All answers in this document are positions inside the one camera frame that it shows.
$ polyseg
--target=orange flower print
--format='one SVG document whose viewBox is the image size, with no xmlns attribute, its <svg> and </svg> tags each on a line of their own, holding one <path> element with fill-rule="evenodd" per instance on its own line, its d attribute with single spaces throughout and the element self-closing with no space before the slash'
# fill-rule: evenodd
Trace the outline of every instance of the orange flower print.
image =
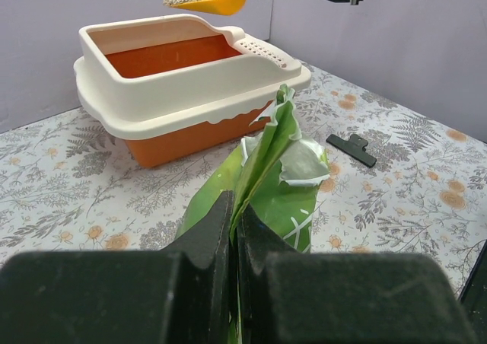
<svg viewBox="0 0 487 344">
<path fill-rule="evenodd" d="M 466 135 L 460 131 L 455 130 L 455 129 L 449 129 L 447 131 L 447 136 L 454 141 L 458 141 L 458 142 L 465 142 L 466 141 Z"/>
<path fill-rule="evenodd" d="M 65 161 L 60 161 L 59 163 L 56 163 L 56 165 L 54 165 L 54 169 L 53 170 L 58 170 L 58 169 L 62 169 L 67 163 Z"/>
<path fill-rule="evenodd" d="M 19 158 L 10 158 L 10 160 L 8 161 L 8 163 L 10 165 L 19 165 L 21 162 L 21 159 Z"/>
<path fill-rule="evenodd" d="M 363 245 L 358 245 L 352 248 L 352 252 L 354 253 L 370 253 L 371 250 L 368 247 L 364 247 Z"/>
<path fill-rule="evenodd" d="M 340 174 L 340 166 L 337 163 L 330 163 L 329 165 L 329 175 L 334 177 L 335 175 Z"/>
<path fill-rule="evenodd" d="M 342 225 L 343 225 L 343 224 L 345 224 L 345 221 L 347 221 L 347 216 L 342 215 L 342 212 L 340 212 L 340 213 L 338 214 L 338 219 L 339 219 L 339 221 L 340 221 L 340 224 L 342 224 Z"/>
<path fill-rule="evenodd" d="M 113 235 L 107 240 L 107 250 L 123 250 L 129 245 L 129 239 L 124 234 Z"/>
<path fill-rule="evenodd" d="M 51 159 L 53 159 L 58 155 L 58 151 L 55 148 L 48 148 L 46 154 L 49 155 Z"/>
<path fill-rule="evenodd" d="M 355 105 L 352 102 L 349 102 L 347 100 L 341 100 L 338 102 L 338 107 L 344 109 L 344 110 L 353 110 L 355 109 Z"/>
<path fill-rule="evenodd" d="M 88 238 L 91 240 L 96 240 L 99 238 L 101 233 L 103 232 L 103 229 L 100 226 L 93 226 L 88 230 Z"/>
<path fill-rule="evenodd" d="M 59 235 L 55 236 L 55 238 L 59 243 L 73 244 L 71 242 L 71 240 L 73 240 L 73 235 L 69 231 L 60 231 Z"/>
<path fill-rule="evenodd" d="M 116 216 L 107 217 L 107 221 L 108 221 L 107 225 L 114 223 L 114 222 L 120 222 L 119 218 Z"/>
<path fill-rule="evenodd" d="M 440 178 L 434 171 L 427 172 L 427 175 L 431 180 L 438 180 Z"/>
<path fill-rule="evenodd" d="M 450 180 L 448 182 L 448 187 L 450 188 L 450 190 L 453 190 L 457 193 L 465 192 L 465 186 L 458 180 Z"/>
<path fill-rule="evenodd" d="M 344 98 L 348 102 L 352 102 L 352 103 L 354 103 L 357 100 L 357 97 L 355 95 L 352 95 L 352 94 L 347 94 L 344 96 Z"/>
<path fill-rule="evenodd" d="M 395 209 L 398 215 L 404 216 L 406 214 L 406 211 L 401 209 L 400 207 Z"/>
<path fill-rule="evenodd" d="M 441 192 L 440 199 L 452 209 L 464 209 L 466 207 L 465 199 L 451 190 Z"/>
<path fill-rule="evenodd" d="M 441 239 L 441 242 L 443 243 L 444 246 L 446 246 L 447 244 L 450 243 L 450 238 L 448 236 L 441 235 L 440 239 Z"/>
<path fill-rule="evenodd" d="M 332 192 L 336 187 L 335 180 L 328 178 L 324 180 L 320 185 L 320 191 L 324 193 Z"/>
<path fill-rule="evenodd" d="M 372 185 L 369 182 L 363 182 L 362 186 L 364 187 L 365 192 L 370 192 L 372 191 Z"/>
<path fill-rule="evenodd" d="M 337 250 L 340 250 L 340 247 L 342 247 L 342 239 L 340 239 L 338 236 L 336 235 L 331 235 L 329 237 L 329 240 L 328 242 L 330 243 L 330 245 L 332 246 L 332 249 L 337 249 Z"/>
</svg>

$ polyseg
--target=cream litter box rim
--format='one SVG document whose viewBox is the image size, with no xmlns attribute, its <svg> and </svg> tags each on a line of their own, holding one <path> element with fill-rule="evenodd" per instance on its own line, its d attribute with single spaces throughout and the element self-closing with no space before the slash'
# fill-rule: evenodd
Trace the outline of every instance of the cream litter box rim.
<svg viewBox="0 0 487 344">
<path fill-rule="evenodd" d="M 192 14 L 101 24 L 87 26 L 85 29 L 121 28 L 161 22 L 165 19 L 170 21 L 184 19 L 202 23 L 216 34 L 223 34 L 228 44 L 242 55 L 142 78 L 122 78 L 107 61 L 105 55 L 94 49 L 96 46 L 93 43 L 83 43 L 83 37 L 86 39 L 88 36 L 84 36 L 86 33 L 80 30 L 84 56 L 74 64 L 78 97 L 83 108 L 92 117 L 98 119 L 111 135 L 125 140 L 142 140 L 203 122 L 216 124 L 223 119 L 233 119 L 238 115 L 263 108 L 275 99 L 275 93 L 281 84 L 286 83 L 297 91 L 310 85 L 310 71 L 287 53 L 247 35 L 238 27 L 213 27 Z M 231 93 L 232 89 L 229 85 L 226 90 L 218 94 L 218 89 L 213 89 L 214 83 L 206 84 L 211 83 L 210 81 L 203 82 L 203 86 L 208 88 L 208 95 L 200 88 L 187 86 L 187 79 L 201 77 L 201 74 L 204 74 L 210 80 L 212 74 L 228 73 L 229 69 L 236 71 L 236 74 L 244 72 L 250 79 L 239 81 L 235 79 L 240 87 L 240 91 L 236 94 Z M 252 80 L 257 83 L 257 86 L 252 86 Z M 186 94 L 180 94 L 182 92 L 179 91 L 164 94 L 164 90 L 175 83 L 179 83 Z M 185 109 L 168 112 L 164 109 L 166 98 L 181 104 L 205 96 L 206 100 L 203 104 L 193 104 Z M 145 109 L 145 104 L 155 104 L 160 108 L 159 113 L 152 113 L 150 109 Z"/>
</svg>

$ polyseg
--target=gray wall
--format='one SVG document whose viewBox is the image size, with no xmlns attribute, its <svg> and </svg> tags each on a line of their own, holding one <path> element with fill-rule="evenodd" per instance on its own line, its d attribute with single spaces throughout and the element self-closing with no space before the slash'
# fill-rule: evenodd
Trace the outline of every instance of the gray wall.
<svg viewBox="0 0 487 344">
<path fill-rule="evenodd" d="M 0 0 L 0 132 L 78 107 L 73 62 L 78 29 L 176 11 L 163 0 Z M 269 38 L 272 0 L 249 0 L 232 17 L 202 15 Z"/>
<path fill-rule="evenodd" d="M 274 0 L 271 42 L 487 141 L 487 0 Z"/>
</svg>

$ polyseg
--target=green litter bag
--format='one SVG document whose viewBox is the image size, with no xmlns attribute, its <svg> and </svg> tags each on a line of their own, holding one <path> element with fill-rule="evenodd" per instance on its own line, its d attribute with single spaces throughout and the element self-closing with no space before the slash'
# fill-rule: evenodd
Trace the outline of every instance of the green litter bag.
<svg viewBox="0 0 487 344">
<path fill-rule="evenodd" d="M 240 145 L 189 202 L 177 237 L 201 220 L 224 190 L 235 193 L 231 239 L 250 204 L 276 234 L 301 252 L 310 249 L 311 220 L 317 192 L 329 177 L 324 147 L 301 134 L 295 116 L 294 89 L 282 85 L 276 99 L 258 117 L 270 117 L 256 137 Z"/>
</svg>

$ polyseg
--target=orange litter box tray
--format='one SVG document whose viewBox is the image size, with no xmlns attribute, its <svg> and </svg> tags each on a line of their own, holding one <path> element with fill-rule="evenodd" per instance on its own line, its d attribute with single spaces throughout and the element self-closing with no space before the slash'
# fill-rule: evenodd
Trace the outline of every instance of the orange litter box tray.
<svg viewBox="0 0 487 344">
<path fill-rule="evenodd" d="M 156 167 L 264 127 L 281 84 L 307 88 L 298 60 L 238 27 L 176 14 L 79 31 L 81 105 L 137 162 Z"/>
</svg>

